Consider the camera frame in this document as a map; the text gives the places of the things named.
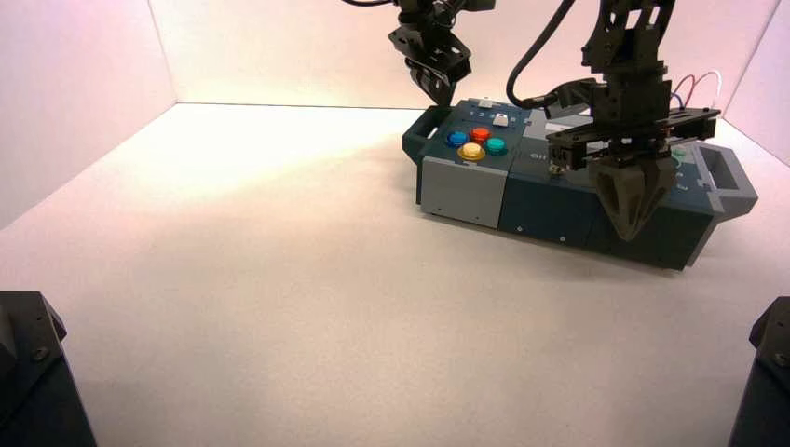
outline red button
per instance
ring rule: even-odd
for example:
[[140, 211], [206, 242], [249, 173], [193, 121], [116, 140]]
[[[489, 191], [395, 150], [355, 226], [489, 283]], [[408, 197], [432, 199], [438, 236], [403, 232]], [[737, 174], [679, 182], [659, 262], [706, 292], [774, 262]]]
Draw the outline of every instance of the red button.
[[470, 137], [473, 142], [483, 144], [486, 140], [491, 138], [491, 130], [486, 128], [474, 128], [470, 132]]

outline yellow button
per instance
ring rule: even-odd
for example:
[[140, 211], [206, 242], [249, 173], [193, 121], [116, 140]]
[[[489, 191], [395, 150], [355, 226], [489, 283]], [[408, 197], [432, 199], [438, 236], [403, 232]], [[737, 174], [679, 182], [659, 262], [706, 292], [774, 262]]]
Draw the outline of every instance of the yellow button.
[[468, 142], [458, 149], [458, 156], [468, 161], [479, 161], [485, 158], [485, 151], [480, 144]]

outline control box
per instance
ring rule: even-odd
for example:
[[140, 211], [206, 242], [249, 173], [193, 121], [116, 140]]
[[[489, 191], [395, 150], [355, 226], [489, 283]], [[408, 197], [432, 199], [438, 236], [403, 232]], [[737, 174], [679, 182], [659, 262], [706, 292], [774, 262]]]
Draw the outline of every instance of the control box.
[[430, 107], [403, 135], [403, 150], [417, 164], [416, 202], [427, 213], [682, 270], [717, 225], [748, 213], [757, 201], [731, 149], [677, 145], [675, 188], [626, 242], [586, 169], [549, 171], [546, 135], [591, 121], [586, 115], [548, 120], [541, 110], [490, 100]]

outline blue wire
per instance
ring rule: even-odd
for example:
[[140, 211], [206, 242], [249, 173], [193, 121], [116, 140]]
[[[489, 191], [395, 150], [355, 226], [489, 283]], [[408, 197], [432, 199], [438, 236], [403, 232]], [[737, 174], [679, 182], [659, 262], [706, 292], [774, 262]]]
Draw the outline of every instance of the blue wire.
[[673, 93], [672, 97], [673, 98], [677, 98], [677, 101], [680, 102], [680, 108], [681, 109], [685, 109], [686, 108], [686, 105], [683, 103], [683, 98], [681, 98], [680, 95], [678, 95], [677, 93]]

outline white floor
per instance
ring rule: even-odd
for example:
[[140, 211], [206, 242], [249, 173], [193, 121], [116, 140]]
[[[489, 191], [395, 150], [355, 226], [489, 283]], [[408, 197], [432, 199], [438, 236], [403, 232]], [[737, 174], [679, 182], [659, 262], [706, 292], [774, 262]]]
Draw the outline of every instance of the white floor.
[[418, 112], [178, 105], [0, 232], [105, 446], [722, 446], [790, 169], [683, 273], [431, 218]]

